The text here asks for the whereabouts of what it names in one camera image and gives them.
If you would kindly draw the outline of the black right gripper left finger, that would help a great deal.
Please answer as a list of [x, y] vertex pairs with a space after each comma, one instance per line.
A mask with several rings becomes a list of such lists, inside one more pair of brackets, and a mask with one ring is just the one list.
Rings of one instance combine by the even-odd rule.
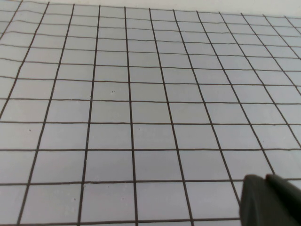
[[244, 178], [239, 209], [243, 226], [287, 226], [290, 215], [268, 183], [257, 175]]

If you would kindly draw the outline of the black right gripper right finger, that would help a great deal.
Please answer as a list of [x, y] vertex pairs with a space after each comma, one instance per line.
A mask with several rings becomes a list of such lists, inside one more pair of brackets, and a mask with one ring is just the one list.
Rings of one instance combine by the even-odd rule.
[[300, 226], [301, 225], [301, 190], [278, 175], [268, 174], [268, 185], [282, 202], [282, 206]]

